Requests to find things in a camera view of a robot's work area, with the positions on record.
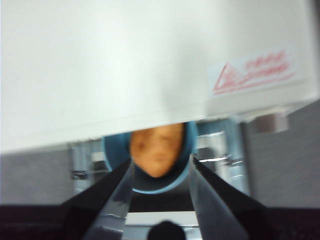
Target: warning label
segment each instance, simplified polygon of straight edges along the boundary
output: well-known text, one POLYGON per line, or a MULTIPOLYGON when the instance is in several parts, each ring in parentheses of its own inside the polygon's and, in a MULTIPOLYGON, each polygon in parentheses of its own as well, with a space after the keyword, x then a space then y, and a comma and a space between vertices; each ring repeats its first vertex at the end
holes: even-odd
POLYGON ((213 96, 261 89, 296 78, 297 64, 292 48, 278 48, 230 60, 209 69, 213 96))

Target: black object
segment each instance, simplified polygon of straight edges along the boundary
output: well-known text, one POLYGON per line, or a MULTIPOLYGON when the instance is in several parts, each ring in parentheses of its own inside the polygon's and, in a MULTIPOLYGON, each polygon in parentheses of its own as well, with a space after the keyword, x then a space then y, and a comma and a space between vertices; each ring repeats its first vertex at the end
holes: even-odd
POLYGON ((190 193, 203 240, 319 240, 320 209, 266 207, 193 159, 190 193))
POLYGON ((151 228, 148 233, 147 240, 185 240, 186 235, 184 230, 170 222, 163 221, 151 228))
MULTIPOLYGON (((129 173, 132 178, 131 166, 132 163, 129 160, 124 162, 95 185, 75 197, 72 197, 61 205, 1 206, 0 239, 82 239, 90 228, 90 225, 94 222, 100 211, 113 195, 113 192, 116 190, 125 174, 129 173)), ((124 199, 128 199, 128 197, 131 196, 132 179, 130 183, 124 187, 129 188, 127 195, 123 197, 124 199)))

